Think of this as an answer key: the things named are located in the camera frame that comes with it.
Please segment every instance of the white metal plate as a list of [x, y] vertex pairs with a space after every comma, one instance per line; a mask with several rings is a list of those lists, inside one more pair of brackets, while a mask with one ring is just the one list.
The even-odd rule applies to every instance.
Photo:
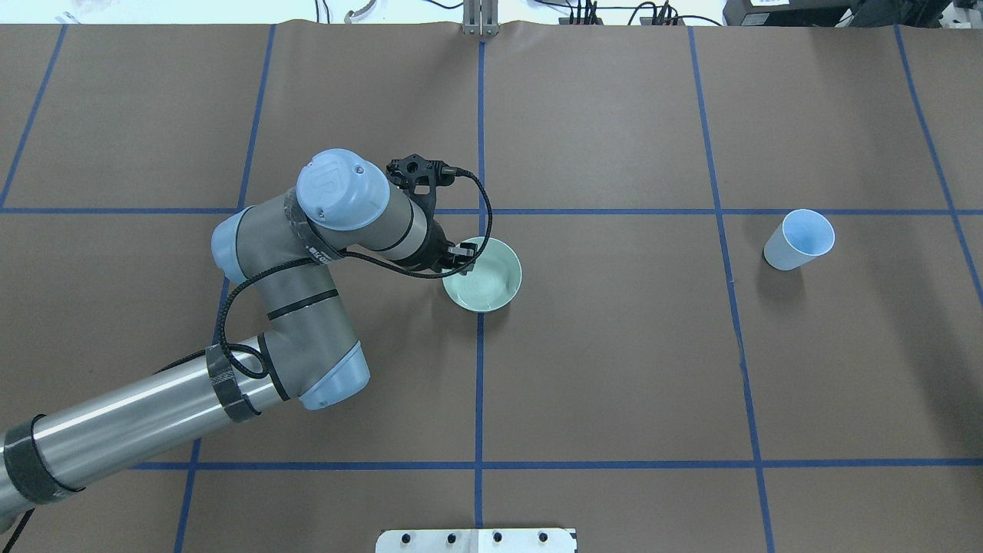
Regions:
[[383, 532], [376, 541], [376, 553], [576, 553], [576, 551], [577, 530], [572, 528], [389, 530]]

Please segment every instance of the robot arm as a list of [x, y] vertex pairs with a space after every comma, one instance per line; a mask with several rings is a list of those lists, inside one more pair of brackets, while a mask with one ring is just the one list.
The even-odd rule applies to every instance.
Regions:
[[[255, 283], [269, 330], [228, 353], [214, 345], [9, 430], [0, 446], [0, 531], [18, 513], [283, 401], [320, 409], [361, 390], [369, 368], [321, 265], [365, 259], [347, 251], [360, 245], [404, 272], [464, 273], [482, 250], [455, 246], [434, 220], [436, 188], [470, 173], [418, 155], [393, 161], [387, 173], [348, 151], [322, 152], [301, 170], [296, 188], [219, 224], [211, 240], [215, 262], [230, 281]], [[427, 191], [417, 194], [418, 187]]]

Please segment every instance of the metal arm tube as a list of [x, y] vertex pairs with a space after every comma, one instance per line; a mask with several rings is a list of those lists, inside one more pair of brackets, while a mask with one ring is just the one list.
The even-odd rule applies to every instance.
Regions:
[[[367, 162], [360, 163], [356, 168], [368, 168]], [[373, 169], [381, 178], [377, 168]], [[352, 230], [324, 228], [319, 232], [336, 249], [359, 244], [391, 260], [410, 258], [406, 263], [413, 264], [419, 252], [427, 252], [434, 233], [416, 204], [396, 187], [384, 184], [390, 188], [389, 201], [371, 223]], [[226, 227], [232, 230], [226, 244], [234, 249], [232, 263], [239, 281], [308, 256], [283, 205], [280, 196], [226, 221], [234, 223]], [[434, 228], [442, 243], [442, 230], [436, 224]], [[295, 267], [260, 280], [257, 288], [272, 329], [264, 335], [265, 348], [260, 348], [258, 338], [244, 343], [268, 354], [271, 375], [278, 379], [283, 396], [271, 377], [251, 379], [231, 373], [254, 410], [266, 410], [287, 397], [300, 397], [307, 408], [322, 408], [365, 386], [369, 378], [365, 357], [326, 268]], [[236, 356], [259, 372], [255, 358], [239, 352]], [[0, 464], [0, 532], [10, 527], [13, 516], [34, 503], [62, 499], [95, 480], [228, 425], [233, 417], [243, 420], [226, 410], [232, 408], [226, 390], [229, 373], [212, 374], [215, 383], [202, 357], [36, 419], [30, 429], [22, 425], [9, 432], [11, 447], [0, 444], [0, 458], [4, 459]], [[232, 397], [237, 394], [231, 391]], [[226, 401], [225, 407], [219, 396]], [[8, 462], [16, 478], [8, 473]], [[25, 486], [27, 481], [47, 487]]]
[[[245, 343], [258, 346], [255, 338]], [[237, 356], [251, 369], [260, 369], [252, 356]], [[255, 380], [236, 373], [236, 378], [256, 409], [282, 402], [268, 377]], [[83, 488], [231, 422], [200, 357], [45, 416], [34, 425], [34, 440], [56, 480]], [[3, 453], [0, 445], [0, 457]], [[0, 521], [31, 507], [0, 464]]]

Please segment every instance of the black tape band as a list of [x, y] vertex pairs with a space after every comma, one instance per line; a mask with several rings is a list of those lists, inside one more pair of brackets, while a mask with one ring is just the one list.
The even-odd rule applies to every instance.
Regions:
[[48, 472], [34, 441], [34, 423], [44, 415], [23, 422], [7, 431], [3, 442], [3, 463], [17, 491], [35, 505], [55, 503], [85, 488], [70, 488]]
[[274, 309], [266, 314], [266, 318], [272, 321], [277, 317], [283, 317], [288, 313], [293, 313], [298, 309], [304, 309], [305, 307], [312, 306], [319, 301], [324, 301], [325, 299], [331, 299], [332, 297], [338, 297], [337, 288], [331, 288], [327, 292], [321, 292], [320, 294], [314, 294], [313, 296], [306, 297], [300, 301], [295, 301], [290, 305], [285, 305], [279, 309]]
[[291, 188], [283, 195], [283, 214], [290, 221], [290, 227], [293, 228], [294, 235], [301, 241], [301, 244], [304, 244], [304, 249], [307, 250], [308, 255], [315, 261], [322, 265], [327, 265], [332, 261], [342, 259], [343, 256], [341, 253], [332, 248], [330, 244], [325, 242], [311, 228], [311, 220], [307, 218], [307, 214], [301, 209], [301, 205], [297, 203], [296, 188]]
[[235, 422], [246, 422], [262, 414], [253, 407], [249, 398], [239, 388], [235, 370], [225, 355], [222, 355], [221, 348], [213, 345], [204, 353], [204, 359], [208, 363], [211, 388], [229, 418]]
[[266, 347], [266, 334], [260, 334], [258, 342], [260, 343], [260, 356], [262, 356], [262, 362], [266, 364], [266, 369], [269, 370], [269, 380], [272, 381], [273, 388], [280, 394], [280, 399], [289, 401], [290, 395], [283, 388], [283, 383], [280, 382], [280, 375], [276, 374], [276, 367], [273, 366], [273, 359], [269, 357], [269, 348]]

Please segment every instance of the light blue joint cover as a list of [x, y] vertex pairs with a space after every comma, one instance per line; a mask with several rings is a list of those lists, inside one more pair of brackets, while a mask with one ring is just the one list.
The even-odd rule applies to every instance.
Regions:
[[239, 221], [243, 215], [252, 209], [249, 206], [235, 215], [223, 220], [211, 233], [211, 257], [230, 282], [242, 284], [246, 281], [243, 269], [239, 267], [239, 256], [236, 254], [236, 235], [239, 233]]
[[297, 203], [325, 228], [356, 230], [382, 215], [389, 189], [382, 171], [354, 152], [325, 150], [297, 176]]
[[370, 376], [362, 343], [357, 341], [324, 378], [301, 394], [301, 403], [310, 410], [334, 405], [360, 392]]

